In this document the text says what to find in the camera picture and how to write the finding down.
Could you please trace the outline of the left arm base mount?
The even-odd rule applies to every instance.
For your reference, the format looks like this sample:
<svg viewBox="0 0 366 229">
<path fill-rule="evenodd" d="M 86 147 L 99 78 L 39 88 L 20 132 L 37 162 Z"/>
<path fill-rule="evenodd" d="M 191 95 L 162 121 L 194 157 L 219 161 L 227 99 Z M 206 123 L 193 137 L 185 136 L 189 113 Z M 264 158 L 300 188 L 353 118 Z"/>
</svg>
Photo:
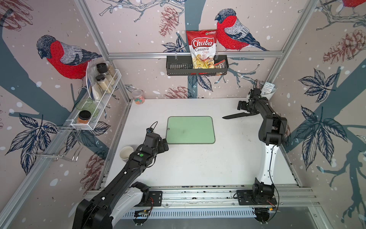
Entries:
<svg viewBox="0 0 366 229">
<path fill-rule="evenodd" d="M 144 192 L 141 202 L 137 204 L 136 207 L 160 207 L 162 205 L 162 198 L 162 191 Z"/>
</svg>

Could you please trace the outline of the packet in utensil cup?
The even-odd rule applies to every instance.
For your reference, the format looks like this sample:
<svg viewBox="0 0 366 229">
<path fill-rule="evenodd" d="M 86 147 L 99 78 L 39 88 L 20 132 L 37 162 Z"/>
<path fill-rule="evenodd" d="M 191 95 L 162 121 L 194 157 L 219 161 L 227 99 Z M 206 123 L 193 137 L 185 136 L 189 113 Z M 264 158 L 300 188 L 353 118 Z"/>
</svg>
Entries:
<svg viewBox="0 0 366 229">
<path fill-rule="evenodd" d="M 275 89 L 275 84 L 265 82 L 265 84 L 262 87 L 262 94 L 271 94 L 274 89 Z"/>
</svg>

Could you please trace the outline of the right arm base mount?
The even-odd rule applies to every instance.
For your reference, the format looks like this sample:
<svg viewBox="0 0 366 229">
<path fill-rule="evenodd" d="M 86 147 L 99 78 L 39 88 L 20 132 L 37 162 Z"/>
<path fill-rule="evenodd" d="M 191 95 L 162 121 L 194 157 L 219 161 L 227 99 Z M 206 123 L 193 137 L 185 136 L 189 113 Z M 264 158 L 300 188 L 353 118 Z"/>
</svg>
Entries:
<svg viewBox="0 0 366 229">
<path fill-rule="evenodd" d="M 235 198 L 240 206 L 250 205 L 277 205 L 277 200 L 274 196 L 269 197 L 262 194 L 255 195 L 252 190 L 237 190 Z"/>
</svg>

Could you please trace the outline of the clear candy jar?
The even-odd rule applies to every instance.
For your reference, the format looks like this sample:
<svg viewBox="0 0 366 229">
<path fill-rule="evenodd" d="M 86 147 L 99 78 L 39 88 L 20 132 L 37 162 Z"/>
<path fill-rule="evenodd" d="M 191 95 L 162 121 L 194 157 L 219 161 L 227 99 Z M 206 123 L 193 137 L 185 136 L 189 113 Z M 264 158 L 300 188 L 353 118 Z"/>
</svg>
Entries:
<svg viewBox="0 0 366 229">
<path fill-rule="evenodd" d="M 141 105 L 145 102 L 144 92 L 142 90 L 136 89 L 131 92 L 131 95 L 136 104 Z"/>
</svg>

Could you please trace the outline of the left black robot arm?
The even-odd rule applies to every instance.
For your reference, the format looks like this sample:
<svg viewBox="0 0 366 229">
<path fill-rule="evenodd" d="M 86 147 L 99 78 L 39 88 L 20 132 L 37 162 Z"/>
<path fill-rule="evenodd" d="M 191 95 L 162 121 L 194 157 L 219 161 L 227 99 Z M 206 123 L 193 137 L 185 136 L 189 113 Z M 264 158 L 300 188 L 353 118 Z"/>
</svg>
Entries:
<svg viewBox="0 0 366 229">
<path fill-rule="evenodd" d="M 153 163 L 156 156 L 169 150 L 166 139 L 147 133 L 144 143 L 130 154 L 119 174 L 91 200 L 77 206 L 73 229 L 112 229 L 130 209 L 147 203 L 149 187 L 135 180 Z"/>
</svg>

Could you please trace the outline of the small dark snack packet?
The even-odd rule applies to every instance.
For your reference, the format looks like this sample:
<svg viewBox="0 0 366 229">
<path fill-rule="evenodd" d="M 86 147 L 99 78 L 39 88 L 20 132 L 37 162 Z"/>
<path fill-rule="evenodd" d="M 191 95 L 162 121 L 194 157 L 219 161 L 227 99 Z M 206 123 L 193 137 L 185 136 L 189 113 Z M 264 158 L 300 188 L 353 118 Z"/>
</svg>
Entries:
<svg viewBox="0 0 366 229">
<path fill-rule="evenodd" d="M 215 69 L 226 69 L 226 60 L 222 60 L 214 65 Z"/>
</svg>

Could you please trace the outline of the red cassava chips bag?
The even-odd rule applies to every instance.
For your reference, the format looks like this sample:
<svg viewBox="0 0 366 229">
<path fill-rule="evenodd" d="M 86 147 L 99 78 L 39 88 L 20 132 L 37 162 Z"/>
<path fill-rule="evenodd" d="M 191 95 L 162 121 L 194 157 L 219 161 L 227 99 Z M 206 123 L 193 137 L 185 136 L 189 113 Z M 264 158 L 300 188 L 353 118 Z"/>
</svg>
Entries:
<svg viewBox="0 0 366 229">
<path fill-rule="evenodd" d="M 194 69 L 214 68 L 216 30 L 186 31 Z"/>
</svg>

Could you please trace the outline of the black kitchen knife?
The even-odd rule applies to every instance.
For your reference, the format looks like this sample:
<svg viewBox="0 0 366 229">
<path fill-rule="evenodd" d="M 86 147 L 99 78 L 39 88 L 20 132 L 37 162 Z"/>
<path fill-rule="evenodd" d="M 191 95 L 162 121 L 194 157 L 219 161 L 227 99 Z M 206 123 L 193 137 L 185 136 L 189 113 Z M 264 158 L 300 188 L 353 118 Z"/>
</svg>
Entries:
<svg viewBox="0 0 366 229">
<path fill-rule="evenodd" d="M 246 113 L 246 112 L 242 112 L 242 113 L 237 113 L 237 114 L 231 114 L 231 115 L 227 115 L 227 116 L 224 116 L 223 119 L 235 119 L 235 118 L 240 118 L 240 117 L 248 117 L 248 116 L 254 116 L 254 115 L 257 115 L 259 114 L 258 112 L 256 113 Z"/>
</svg>

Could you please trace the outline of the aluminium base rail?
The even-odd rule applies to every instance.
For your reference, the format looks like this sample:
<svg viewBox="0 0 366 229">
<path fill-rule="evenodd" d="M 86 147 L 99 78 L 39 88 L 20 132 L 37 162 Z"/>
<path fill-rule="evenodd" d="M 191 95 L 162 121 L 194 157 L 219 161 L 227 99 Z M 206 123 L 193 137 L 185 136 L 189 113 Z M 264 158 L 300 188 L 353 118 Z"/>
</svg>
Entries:
<svg viewBox="0 0 366 229">
<path fill-rule="evenodd" d="M 276 197 L 281 207 L 315 207 L 320 202 L 312 188 L 296 185 L 276 185 Z M 161 208 L 234 208 L 238 207 L 238 190 L 251 190 L 251 185 L 242 186 L 176 186 L 150 187 L 150 191 L 161 191 Z"/>
</svg>

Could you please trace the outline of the green cutting board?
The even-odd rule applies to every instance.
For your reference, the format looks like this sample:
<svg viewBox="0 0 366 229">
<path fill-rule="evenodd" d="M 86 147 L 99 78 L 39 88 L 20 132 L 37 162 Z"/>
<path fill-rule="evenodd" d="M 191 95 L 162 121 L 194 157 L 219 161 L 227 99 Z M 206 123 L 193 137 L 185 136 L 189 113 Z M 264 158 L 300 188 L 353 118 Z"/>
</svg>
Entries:
<svg viewBox="0 0 366 229">
<path fill-rule="evenodd" d="M 210 116 L 171 116 L 166 140 L 173 145 L 214 144 L 213 119 Z"/>
</svg>

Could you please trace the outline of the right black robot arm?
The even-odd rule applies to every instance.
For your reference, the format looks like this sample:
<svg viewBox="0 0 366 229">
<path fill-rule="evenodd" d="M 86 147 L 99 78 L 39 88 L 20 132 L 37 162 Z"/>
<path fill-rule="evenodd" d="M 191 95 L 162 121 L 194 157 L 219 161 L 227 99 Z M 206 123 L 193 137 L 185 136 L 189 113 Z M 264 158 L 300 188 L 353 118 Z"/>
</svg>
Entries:
<svg viewBox="0 0 366 229">
<path fill-rule="evenodd" d="M 259 88 L 250 90 L 248 101 L 238 102 L 238 110 L 242 113 L 236 117 L 247 117 L 260 114 L 263 118 L 259 128 L 258 138 L 264 143 L 264 158 L 258 178 L 255 178 L 252 185 L 252 201 L 262 204 L 271 200 L 275 194 L 274 166 L 279 146 L 285 140 L 287 119 L 279 116 L 269 105 L 266 97 L 261 96 Z"/>
</svg>

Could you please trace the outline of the clear acrylic wall shelf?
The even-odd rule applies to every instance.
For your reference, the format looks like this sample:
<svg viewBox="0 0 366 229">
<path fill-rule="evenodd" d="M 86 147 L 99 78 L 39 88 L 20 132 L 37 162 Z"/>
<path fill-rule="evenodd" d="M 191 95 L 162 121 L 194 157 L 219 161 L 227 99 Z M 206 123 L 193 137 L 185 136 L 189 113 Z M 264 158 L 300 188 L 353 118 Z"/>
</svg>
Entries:
<svg viewBox="0 0 366 229">
<path fill-rule="evenodd" d="M 96 65 L 99 63 L 106 63 L 108 65 L 108 68 L 111 73 L 114 75 L 115 84 L 111 86 L 112 93 L 108 94 L 105 93 L 98 85 L 95 77 L 98 76 L 100 73 L 97 71 Z M 87 124 L 77 124 L 77 117 L 80 112 L 80 110 L 76 110 L 76 117 L 71 122 L 71 126 L 74 128 L 80 128 L 81 130 L 94 130 L 96 129 L 96 126 L 98 122 L 100 121 L 100 118 L 105 114 L 104 110 L 106 106 L 108 105 L 108 102 L 110 98 L 112 97 L 114 91 L 118 87 L 118 83 L 121 80 L 121 73 L 119 70 L 115 69 L 112 64 L 110 64 L 108 61 L 103 61 L 101 58 L 97 58 L 94 60 L 91 60 L 88 62 L 87 68 L 86 68 L 86 89 L 88 92 L 88 97 L 91 98 L 94 102 L 98 102 L 97 108 L 99 109 L 99 114 L 96 117 L 91 117 L 89 122 Z"/>
</svg>

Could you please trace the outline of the white utensil cup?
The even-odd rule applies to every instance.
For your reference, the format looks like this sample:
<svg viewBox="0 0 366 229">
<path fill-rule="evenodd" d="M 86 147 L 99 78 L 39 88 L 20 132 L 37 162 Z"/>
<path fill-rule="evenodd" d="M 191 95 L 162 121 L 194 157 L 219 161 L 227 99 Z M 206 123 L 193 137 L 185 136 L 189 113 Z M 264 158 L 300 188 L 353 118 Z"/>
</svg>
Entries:
<svg viewBox="0 0 366 229">
<path fill-rule="evenodd" d="M 277 89 L 275 87 L 274 88 L 263 87 L 261 90 L 261 96 L 270 100 L 276 91 Z"/>
</svg>

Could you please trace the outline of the short orange spice jar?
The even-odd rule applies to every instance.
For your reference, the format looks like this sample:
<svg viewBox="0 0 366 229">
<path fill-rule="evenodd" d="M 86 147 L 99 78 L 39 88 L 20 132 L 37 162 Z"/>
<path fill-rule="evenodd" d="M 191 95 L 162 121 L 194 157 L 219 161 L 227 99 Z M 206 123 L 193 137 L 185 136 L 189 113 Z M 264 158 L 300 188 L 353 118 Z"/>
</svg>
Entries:
<svg viewBox="0 0 366 229">
<path fill-rule="evenodd" d="M 88 110 L 82 110 L 77 117 L 77 124 L 87 124 L 91 119 L 92 114 Z"/>
</svg>

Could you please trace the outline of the white paper cup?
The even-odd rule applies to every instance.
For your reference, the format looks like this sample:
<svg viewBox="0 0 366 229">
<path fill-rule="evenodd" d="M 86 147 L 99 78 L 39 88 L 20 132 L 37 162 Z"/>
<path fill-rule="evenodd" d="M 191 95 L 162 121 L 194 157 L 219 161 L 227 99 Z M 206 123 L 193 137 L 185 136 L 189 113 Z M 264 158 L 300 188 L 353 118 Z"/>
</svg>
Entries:
<svg viewBox="0 0 366 229">
<path fill-rule="evenodd" d="M 119 157 L 122 161 L 128 161 L 130 154 L 134 152 L 134 149 L 131 146 L 126 146 L 120 150 Z"/>
</svg>

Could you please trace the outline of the green glass bowl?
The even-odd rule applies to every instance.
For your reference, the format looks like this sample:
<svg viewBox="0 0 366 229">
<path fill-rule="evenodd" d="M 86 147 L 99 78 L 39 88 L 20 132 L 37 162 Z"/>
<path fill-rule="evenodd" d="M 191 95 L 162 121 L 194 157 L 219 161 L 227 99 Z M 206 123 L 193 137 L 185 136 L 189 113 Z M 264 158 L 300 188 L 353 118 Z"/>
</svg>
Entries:
<svg viewBox="0 0 366 229">
<path fill-rule="evenodd" d="M 77 110 L 87 110 L 91 113 L 92 117 L 96 117 L 99 114 L 99 109 L 97 108 L 98 102 L 94 102 L 91 98 L 83 99 L 76 104 Z"/>
</svg>

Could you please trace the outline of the black lid spice jar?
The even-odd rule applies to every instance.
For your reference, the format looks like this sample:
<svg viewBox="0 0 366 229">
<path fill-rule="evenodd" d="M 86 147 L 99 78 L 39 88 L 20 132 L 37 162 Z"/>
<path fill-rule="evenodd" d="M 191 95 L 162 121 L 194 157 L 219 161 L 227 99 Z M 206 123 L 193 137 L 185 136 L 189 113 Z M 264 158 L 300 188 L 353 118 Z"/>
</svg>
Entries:
<svg viewBox="0 0 366 229">
<path fill-rule="evenodd" d="M 111 85 L 115 84 L 115 79 L 113 73 L 110 72 L 108 65 L 106 63 L 99 63 L 96 65 L 97 71 L 100 74 L 103 74 L 104 77 L 109 81 Z"/>
<path fill-rule="evenodd" d="M 108 94 L 112 93 L 111 83 L 105 78 L 103 74 L 99 74 L 95 77 L 99 87 Z"/>
</svg>

